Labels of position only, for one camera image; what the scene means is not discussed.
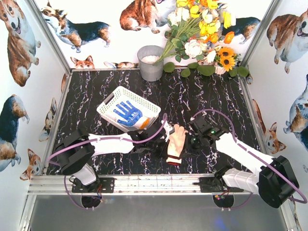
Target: white basket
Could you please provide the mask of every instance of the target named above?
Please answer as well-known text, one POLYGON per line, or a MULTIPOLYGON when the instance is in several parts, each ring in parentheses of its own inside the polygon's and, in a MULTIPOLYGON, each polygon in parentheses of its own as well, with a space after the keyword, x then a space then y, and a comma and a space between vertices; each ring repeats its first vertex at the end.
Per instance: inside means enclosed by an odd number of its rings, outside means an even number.
POLYGON ((154 121, 158 118, 158 115, 160 113, 160 107, 151 103, 150 101, 147 101, 143 97, 131 92, 130 90, 127 90, 126 88, 119 86, 117 87, 102 103, 98 106, 96 109, 99 114, 103 117, 103 119, 107 120, 109 123, 116 126, 118 129, 122 130, 123 132, 133 131, 136 130, 134 127, 125 127, 115 119, 112 119, 107 112, 112 111, 113 108, 116 107, 117 104, 120 104, 121 102, 130 101, 132 105, 134 105, 137 108, 143 108, 146 109, 148 114, 147 117, 150 118, 150 122, 146 126, 148 128, 151 126, 154 121))

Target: marble surface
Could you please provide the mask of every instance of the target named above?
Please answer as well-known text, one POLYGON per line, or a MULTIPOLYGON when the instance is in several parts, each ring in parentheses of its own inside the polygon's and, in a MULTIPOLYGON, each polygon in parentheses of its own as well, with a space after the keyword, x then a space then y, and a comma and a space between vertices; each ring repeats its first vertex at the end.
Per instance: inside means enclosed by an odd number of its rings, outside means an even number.
MULTIPOLYGON (((65 100, 55 143, 78 126, 85 126, 89 133, 100 135, 121 134, 101 118, 96 108, 117 87, 123 86, 161 107, 168 114, 169 123, 185 126, 198 111, 212 108, 232 119, 238 139, 258 148, 255 131, 244 101, 240 83, 227 76, 202 77, 192 72, 188 78, 180 77, 180 70, 164 74, 157 82, 142 80, 139 70, 80 71, 74 72, 65 100)), ((229 128, 223 117, 205 114, 212 125, 229 128)), ((211 148, 204 148, 197 158, 183 159, 181 166, 171 166, 165 160, 151 159, 150 154, 107 154, 89 161, 98 174, 177 174, 211 173, 231 165, 245 168, 235 160, 211 148)), ((59 167, 50 164, 47 175, 60 174, 59 167)))

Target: sunflower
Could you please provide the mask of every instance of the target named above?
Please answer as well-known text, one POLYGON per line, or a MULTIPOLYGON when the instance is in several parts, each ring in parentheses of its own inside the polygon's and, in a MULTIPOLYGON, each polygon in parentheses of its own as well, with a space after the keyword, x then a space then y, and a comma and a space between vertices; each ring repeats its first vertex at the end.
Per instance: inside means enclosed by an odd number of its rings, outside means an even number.
POLYGON ((234 50, 229 47, 223 47, 219 50, 218 55, 224 57, 234 56, 234 50))
POLYGON ((231 56, 221 56, 220 57, 220 64, 227 70, 232 70, 232 67, 235 66, 235 60, 231 56))

